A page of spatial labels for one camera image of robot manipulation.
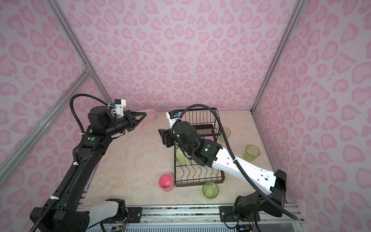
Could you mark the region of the magenta pink plastic cup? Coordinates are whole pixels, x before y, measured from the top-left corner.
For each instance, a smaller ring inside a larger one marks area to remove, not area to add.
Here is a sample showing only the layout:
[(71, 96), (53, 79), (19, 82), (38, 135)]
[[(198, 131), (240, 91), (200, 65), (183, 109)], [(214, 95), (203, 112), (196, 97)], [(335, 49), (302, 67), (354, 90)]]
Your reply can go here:
[(165, 192), (170, 192), (174, 188), (174, 178), (171, 174), (163, 174), (159, 180), (158, 185)]

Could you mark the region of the clear pink plastic cup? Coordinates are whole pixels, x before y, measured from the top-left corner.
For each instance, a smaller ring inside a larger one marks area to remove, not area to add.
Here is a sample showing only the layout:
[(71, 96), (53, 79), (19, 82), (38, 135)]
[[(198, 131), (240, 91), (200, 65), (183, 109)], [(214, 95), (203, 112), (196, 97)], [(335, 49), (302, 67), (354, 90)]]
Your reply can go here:
[(150, 123), (157, 120), (157, 112), (155, 109), (146, 109), (139, 111), (140, 113), (146, 113), (144, 120), (139, 124), (140, 128), (148, 126)]

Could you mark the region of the light green ceramic mug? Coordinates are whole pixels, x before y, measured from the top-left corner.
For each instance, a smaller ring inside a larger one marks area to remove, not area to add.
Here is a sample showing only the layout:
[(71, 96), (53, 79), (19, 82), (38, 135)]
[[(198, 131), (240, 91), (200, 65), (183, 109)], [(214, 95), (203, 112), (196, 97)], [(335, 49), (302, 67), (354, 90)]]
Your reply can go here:
[(176, 149), (175, 157), (176, 157), (176, 161), (180, 165), (186, 165), (186, 166), (189, 166), (190, 165), (189, 159), (185, 156), (185, 154), (181, 150), (181, 148), (177, 148)]

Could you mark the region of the bright green clear cup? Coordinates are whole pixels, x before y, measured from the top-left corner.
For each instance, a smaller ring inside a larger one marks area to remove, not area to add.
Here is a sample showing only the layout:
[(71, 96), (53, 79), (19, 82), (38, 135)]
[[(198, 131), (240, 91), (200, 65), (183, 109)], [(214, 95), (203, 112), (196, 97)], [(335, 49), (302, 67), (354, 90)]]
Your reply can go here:
[(203, 185), (203, 194), (209, 199), (215, 198), (219, 194), (219, 187), (214, 182), (206, 182)]

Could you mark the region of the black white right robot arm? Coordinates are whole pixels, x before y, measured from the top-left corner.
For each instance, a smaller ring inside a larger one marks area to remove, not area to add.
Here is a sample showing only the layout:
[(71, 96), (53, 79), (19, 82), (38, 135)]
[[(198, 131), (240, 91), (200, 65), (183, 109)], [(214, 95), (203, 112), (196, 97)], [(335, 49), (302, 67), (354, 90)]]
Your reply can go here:
[(198, 165), (221, 170), (253, 187), (254, 193), (236, 198), (232, 209), (237, 219), (245, 220), (260, 211), (278, 218), (289, 215), (284, 208), (287, 191), (284, 171), (268, 171), (233, 156), (221, 144), (202, 138), (188, 122), (158, 132), (166, 147), (178, 146)]

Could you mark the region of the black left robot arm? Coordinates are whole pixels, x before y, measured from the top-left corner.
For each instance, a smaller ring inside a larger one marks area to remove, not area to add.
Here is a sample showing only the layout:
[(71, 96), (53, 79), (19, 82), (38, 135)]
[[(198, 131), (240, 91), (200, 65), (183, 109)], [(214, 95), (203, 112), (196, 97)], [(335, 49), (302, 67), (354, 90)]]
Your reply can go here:
[(42, 232), (84, 232), (106, 219), (118, 223), (128, 221), (124, 200), (108, 199), (100, 206), (82, 211), (78, 210), (78, 205), (92, 172), (112, 141), (120, 134), (134, 130), (146, 115), (145, 112), (127, 110), (121, 117), (114, 117), (111, 107), (91, 109), (88, 114), (90, 125), (72, 151), (73, 163), (66, 176), (45, 205), (31, 212), (32, 232), (37, 229)]

